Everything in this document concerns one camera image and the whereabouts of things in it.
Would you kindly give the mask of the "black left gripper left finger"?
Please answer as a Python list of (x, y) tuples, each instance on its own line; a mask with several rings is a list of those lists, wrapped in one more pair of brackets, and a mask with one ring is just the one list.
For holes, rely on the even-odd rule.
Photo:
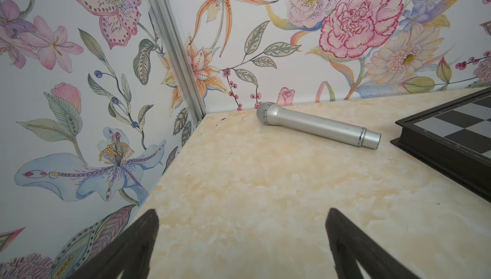
[(147, 278), (158, 231), (159, 217), (150, 209), (71, 277)]

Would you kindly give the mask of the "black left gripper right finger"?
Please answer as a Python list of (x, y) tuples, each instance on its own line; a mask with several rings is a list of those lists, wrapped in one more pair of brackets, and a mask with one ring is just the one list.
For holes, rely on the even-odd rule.
[(417, 278), (341, 211), (331, 208), (326, 232), (338, 278), (363, 278), (363, 268), (371, 278)]

